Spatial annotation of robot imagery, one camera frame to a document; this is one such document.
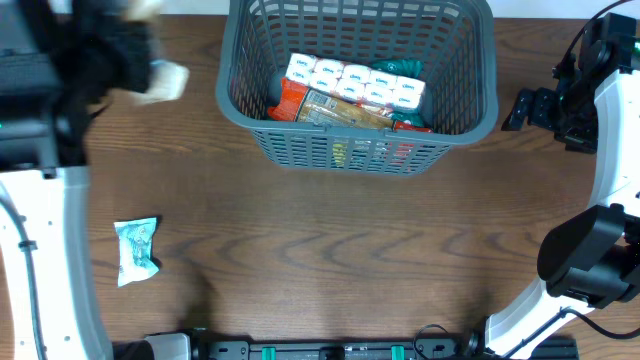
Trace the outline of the green Nescafe coffee bag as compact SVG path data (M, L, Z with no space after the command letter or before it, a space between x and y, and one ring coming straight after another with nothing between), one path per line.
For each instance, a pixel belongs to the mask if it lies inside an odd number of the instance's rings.
M373 62L371 68L393 75L417 79L423 70L423 63L416 59L384 59ZM414 127L425 127L424 120L417 112L409 113L394 110L391 113L391 119Z

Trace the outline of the colourful tissue pack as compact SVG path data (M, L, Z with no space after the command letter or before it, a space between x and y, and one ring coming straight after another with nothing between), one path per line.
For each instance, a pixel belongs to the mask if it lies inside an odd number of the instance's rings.
M339 99L402 112L418 112L426 84L371 66L293 53L285 78Z

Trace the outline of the orange pasta packet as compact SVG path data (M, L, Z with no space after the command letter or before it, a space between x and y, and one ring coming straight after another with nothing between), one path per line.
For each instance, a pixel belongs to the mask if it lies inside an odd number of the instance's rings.
M432 133L432 130L418 119L417 114L395 112L385 107L352 104L288 79L283 79L281 85L279 104L267 109L268 116L275 121Z

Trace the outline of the white paper pouch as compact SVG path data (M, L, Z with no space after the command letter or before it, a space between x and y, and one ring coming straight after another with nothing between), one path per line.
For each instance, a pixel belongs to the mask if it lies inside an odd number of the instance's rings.
M127 0L124 7L127 21L142 22L150 30L147 43L151 50L151 81L144 93L131 92L131 98L137 106L179 99L189 79L186 67L165 57L164 47L157 35L163 5L164 0Z

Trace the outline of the small teal sachet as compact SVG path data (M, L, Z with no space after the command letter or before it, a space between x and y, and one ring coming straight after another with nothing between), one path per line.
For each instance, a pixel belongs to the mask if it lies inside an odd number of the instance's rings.
M157 220L150 217L114 223L119 238L118 287L147 280L159 271L152 257Z

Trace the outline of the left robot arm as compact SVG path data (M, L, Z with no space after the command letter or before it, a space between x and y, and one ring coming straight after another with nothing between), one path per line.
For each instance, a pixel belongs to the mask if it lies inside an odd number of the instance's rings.
M1 251L18 359L149 359L143 340L110 341L87 230L84 136L112 89L145 92L150 30L123 1L1 5Z

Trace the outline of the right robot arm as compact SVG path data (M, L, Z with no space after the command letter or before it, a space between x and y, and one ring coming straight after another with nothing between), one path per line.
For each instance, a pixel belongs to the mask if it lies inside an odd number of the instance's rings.
M589 319L594 310L639 294L639 37L637 21L606 7L572 40L552 74L555 89L523 89L504 121L553 133L567 150L597 157L587 208L552 229L537 276L504 310L471 332L464 355L528 359L574 319L617 340Z

